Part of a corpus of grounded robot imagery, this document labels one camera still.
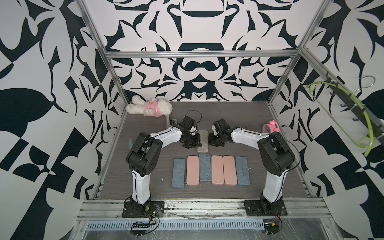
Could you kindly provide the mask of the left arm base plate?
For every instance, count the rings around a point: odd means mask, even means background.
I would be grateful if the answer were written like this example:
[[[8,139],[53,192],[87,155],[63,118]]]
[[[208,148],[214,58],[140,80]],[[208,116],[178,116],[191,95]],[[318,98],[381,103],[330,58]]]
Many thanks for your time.
[[[132,197],[124,201],[122,218],[149,218],[161,217],[164,213],[164,201],[151,201],[139,204]]]

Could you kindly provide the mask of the grey case with black sunglasses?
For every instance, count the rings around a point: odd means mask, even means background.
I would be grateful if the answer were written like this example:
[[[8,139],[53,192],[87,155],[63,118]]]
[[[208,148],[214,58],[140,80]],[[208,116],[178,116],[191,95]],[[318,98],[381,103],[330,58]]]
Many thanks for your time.
[[[177,119],[170,119],[169,115],[166,116],[166,127],[167,128],[176,126],[177,124],[178,124]]]

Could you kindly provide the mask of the pink case with red glasses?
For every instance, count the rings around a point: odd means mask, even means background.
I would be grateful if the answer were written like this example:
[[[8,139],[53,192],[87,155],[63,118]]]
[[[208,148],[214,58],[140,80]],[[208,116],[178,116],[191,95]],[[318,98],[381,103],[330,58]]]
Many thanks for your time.
[[[188,156],[187,158],[187,180],[188,186],[198,186],[200,183],[200,164],[198,156]]]

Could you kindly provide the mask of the beige case with yellow glasses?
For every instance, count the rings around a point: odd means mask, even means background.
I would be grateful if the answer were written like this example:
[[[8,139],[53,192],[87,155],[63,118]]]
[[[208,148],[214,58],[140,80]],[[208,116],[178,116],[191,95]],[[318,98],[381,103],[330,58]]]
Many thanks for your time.
[[[197,152],[200,153],[208,153],[209,151],[209,145],[208,145],[208,138],[209,138],[209,132],[206,130],[200,130],[200,143],[201,146],[197,148]]]

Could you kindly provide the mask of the mint case with white sunglasses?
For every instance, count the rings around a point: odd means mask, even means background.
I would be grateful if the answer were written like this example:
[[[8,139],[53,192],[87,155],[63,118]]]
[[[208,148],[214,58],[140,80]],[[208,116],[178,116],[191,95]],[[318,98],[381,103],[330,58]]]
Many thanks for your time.
[[[199,154],[199,179],[202,183],[212,181],[211,155],[207,153]]]

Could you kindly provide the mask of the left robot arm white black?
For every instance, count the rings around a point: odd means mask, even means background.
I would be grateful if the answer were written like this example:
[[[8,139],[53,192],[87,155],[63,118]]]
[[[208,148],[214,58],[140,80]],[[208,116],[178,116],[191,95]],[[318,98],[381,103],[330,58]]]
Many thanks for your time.
[[[138,135],[126,158],[133,178],[131,199],[135,203],[145,205],[151,200],[151,173],[157,166],[162,149],[177,142],[187,149],[200,147],[197,127],[176,126],[158,133],[142,132]]]

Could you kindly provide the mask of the grey-green case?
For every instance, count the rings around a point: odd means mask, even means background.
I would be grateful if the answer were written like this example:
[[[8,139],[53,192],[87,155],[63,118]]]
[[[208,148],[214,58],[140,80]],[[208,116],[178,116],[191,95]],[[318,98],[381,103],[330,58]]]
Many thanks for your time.
[[[129,149],[131,150],[133,147],[133,140],[132,138],[129,138]]]

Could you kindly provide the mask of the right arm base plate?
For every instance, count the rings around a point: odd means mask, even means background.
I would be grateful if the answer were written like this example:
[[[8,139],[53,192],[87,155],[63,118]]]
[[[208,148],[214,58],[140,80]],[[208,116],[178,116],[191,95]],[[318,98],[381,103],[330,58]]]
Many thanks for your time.
[[[274,203],[269,202],[263,195],[260,200],[245,200],[244,207],[248,216],[287,216],[288,212],[283,201],[280,197]]]

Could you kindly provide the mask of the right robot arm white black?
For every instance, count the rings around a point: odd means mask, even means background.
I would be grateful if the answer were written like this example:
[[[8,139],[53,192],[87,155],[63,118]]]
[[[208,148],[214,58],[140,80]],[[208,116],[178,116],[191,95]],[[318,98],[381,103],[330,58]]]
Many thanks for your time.
[[[275,203],[283,196],[283,186],[288,172],[295,161],[295,155],[279,132],[263,134],[242,128],[219,128],[212,126],[209,145],[223,147],[226,142],[243,144],[259,150],[267,171],[263,198]]]

